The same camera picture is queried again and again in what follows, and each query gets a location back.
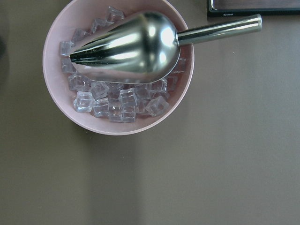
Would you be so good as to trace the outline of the steel ice scoop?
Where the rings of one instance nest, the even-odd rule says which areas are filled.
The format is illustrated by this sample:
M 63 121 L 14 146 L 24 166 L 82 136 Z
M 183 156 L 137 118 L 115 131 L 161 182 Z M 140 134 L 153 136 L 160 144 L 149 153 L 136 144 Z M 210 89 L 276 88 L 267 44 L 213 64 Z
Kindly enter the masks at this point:
M 145 11 L 133 14 L 94 35 L 71 51 L 76 70 L 94 81 L 152 83 L 167 76 L 176 66 L 182 46 L 257 32 L 262 17 L 178 31 L 164 14 Z

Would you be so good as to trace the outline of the pink bowl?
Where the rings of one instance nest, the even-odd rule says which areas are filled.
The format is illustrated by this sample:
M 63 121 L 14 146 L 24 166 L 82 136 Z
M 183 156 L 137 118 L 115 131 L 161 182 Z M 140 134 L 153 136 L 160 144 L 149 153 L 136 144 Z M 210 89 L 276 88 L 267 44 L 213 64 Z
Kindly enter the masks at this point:
M 105 18 L 107 8 L 112 6 L 129 16 L 142 10 L 155 10 L 166 15 L 179 31 L 188 28 L 177 9 L 166 0 L 72 0 L 54 20 L 43 51 L 43 72 L 48 91 L 59 109 L 79 126 L 104 135 L 130 135 L 147 130 L 166 119 L 184 98 L 194 70 L 194 48 L 184 46 L 181 57 L 186 59 L 185 71 L 180 74 L 176 89 L 168 99 L 168 110 L 157 117 L 137 117 L 133 123 L 110 122 L 92 116 L 90 113 L 76 112 L 73 107 L 74 91 L 68 87 L 68 74 L 61 70 L 59 45 L 70 40 L 76 28 L 89 29 L 93 19 Z

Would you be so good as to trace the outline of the dark tray with glasses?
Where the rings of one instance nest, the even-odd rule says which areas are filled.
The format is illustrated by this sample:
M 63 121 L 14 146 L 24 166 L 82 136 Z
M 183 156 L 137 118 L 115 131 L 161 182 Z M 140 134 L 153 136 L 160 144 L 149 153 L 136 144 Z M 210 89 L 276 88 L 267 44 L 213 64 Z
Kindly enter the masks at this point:
M 208 16 L 299 15 L 299 0 L 208 0 Z

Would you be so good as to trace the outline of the pile of clear ice cubes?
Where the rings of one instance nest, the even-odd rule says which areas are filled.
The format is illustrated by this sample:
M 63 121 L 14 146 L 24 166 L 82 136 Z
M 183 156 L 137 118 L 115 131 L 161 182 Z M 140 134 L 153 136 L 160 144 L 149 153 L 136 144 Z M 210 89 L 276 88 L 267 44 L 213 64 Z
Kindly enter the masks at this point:
M 151 83 L 128 84 L 94 81 L 79 73 L 70 60 L 71 51 L 87 38 L 100 35 L 115 24 L 82 39 L 62 41 L 61 61 L 73 73 L 69 79 L 71 89 L 77 91 L 74 107 L 78 112 L 90 112 L 94 117 L 113 122 L 134 122 L 137 116 L 156 117 L 169 107 L 168 99 L 176 89 L 180 74 L 185 71 L 186 59 L 179 57 L 174 69 L 164 78 Z

